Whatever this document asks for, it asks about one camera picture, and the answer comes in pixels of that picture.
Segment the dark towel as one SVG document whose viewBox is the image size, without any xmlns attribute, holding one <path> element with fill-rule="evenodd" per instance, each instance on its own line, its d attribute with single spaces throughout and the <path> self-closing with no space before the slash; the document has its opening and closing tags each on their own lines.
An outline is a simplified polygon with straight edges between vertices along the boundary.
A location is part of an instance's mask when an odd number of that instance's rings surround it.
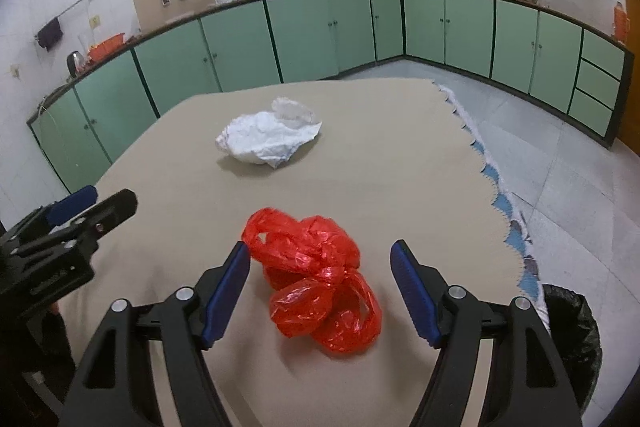
<svg viewBox="0 0 640 427">
<path fill-rule="evenodd" d="M 50 52 L 63 39 L 63 36 L 60 20 L 53 17 L 37 32 L 36 40 L 40 48 Z"/>
</svg>

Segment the white crumpled paper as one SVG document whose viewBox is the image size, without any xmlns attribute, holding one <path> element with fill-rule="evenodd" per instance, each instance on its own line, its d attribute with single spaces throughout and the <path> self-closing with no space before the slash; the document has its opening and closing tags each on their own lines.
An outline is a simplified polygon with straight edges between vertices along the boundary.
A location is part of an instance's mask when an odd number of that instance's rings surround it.
<svg viewBox="0 0 640 427">
<path fill-rule="evenodd" d="M 245 164 L 277 169 L 314 141 L 321 128 L 322 121 L 306 105 L 275 98 L 269 110 L 232 119 L 215 143 L 222 153 Z"/>
</svg>

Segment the towel rail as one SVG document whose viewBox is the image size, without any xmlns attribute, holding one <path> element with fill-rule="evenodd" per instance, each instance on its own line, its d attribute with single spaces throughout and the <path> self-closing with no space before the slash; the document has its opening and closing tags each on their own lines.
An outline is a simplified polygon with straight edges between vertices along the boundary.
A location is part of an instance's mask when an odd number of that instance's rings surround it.
<svg viewBox="0 0 640 427">
<path fill-rule="evenodd" d="M 55 17 L 57 17 L 58 19 L 60 19 L 63 15 L 65 15 L 66 13 L 70 12 L 71 10 L 75 9 L 76 6 L 80 5 L 82 2 L 90 2 L 92 0 L 77 0 L 76 2 L 74 2 L 73 4 L 71 4 L 70 6 L 68 6 L 66 9 L 64 9 L 62 12 L 59 12 L 58 15 L 55 15 Z"/>
</svg>

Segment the green lower kitchen cabinets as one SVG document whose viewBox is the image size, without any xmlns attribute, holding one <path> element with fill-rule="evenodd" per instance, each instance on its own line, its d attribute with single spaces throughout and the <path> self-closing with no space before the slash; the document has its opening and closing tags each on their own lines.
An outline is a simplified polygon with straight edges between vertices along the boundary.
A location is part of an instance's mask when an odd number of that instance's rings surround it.
<svg viewBox="0 0 640 427">
<path fill-rule="evenodd" d="M 492 84 L 606 146 L 634 68 L 604 32 L 518 0 L 244 0 L 91 62 L 27 127 L 73 192 L 194 95 L 341 78 L 401 58 Z"/>
</svg>

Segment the black trash bin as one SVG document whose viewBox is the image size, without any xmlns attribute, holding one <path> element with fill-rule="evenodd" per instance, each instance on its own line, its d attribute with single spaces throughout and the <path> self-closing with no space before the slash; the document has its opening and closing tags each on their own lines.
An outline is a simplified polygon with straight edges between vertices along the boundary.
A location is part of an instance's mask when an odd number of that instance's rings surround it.
<svg viewBox="0 0 640 427">
<path fill-rule="evenodd" d="M 583 414 L 596 390 L 602 366 L 598 323 L 584 295 L 551 284 L 542 285 L 542 289 L 551 338 Z"/>
</svg>

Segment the red plastic bag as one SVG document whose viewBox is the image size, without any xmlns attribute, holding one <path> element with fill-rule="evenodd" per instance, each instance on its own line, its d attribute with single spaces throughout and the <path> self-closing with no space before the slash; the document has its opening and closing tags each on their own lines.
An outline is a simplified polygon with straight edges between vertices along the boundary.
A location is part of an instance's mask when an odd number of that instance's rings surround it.
<svg viewBox="0 0 640 427">
<path fill-rule="evenodd" d="M 383 314 L 360 273 L 360 250 L 334 220 L 262 208 L 241 241 L 262 265 L 272 288 L 270 320 L 283 336 L 308 336 L 338 355 L 366 351 L 378 339 Z"/>
</svg>

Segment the orange basin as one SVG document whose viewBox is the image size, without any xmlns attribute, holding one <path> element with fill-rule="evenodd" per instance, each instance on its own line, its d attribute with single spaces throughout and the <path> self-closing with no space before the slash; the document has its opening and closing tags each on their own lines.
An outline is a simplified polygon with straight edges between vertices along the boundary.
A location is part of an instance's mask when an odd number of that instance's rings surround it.
<svg viewBox="0 0 640 427">
<path fill-rule="evenodd" d="M 107 58 L 111 54 L 118 51 L 125 43 L 125 34 L 120 32 L 110 38 L 100 42 L 99 44 L 95 44 L 88 51 L 88 57 L 90 61 L 93 63 L 99 63 Z"/>
</svg>

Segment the steel kettle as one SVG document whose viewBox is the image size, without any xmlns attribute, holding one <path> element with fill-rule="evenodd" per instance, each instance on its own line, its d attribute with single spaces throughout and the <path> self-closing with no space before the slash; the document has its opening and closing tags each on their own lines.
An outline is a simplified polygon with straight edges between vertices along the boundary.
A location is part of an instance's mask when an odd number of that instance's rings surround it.
<svg viewBox="0 0 640 427">
<path fill-rule="evenodd" d="M 70 77 L 77 78 L 86 66 L 86 59 L 79 51 L 73 51 L 66 57 L 66 66 Z"/>
</svg>

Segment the orange thermos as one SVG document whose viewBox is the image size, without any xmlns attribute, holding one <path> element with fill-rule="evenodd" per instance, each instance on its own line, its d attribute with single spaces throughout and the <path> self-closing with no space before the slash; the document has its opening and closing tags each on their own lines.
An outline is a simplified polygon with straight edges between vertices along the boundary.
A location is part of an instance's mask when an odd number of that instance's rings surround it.
<svg viewBox="0 0 640 427">
<path fill-rule="evenodd" d="M 620 43 L 626 44 L 630 31 L 630 19 L 624 6 L 617 2 L 614 6 L 613 37 Z"/>
</svg>

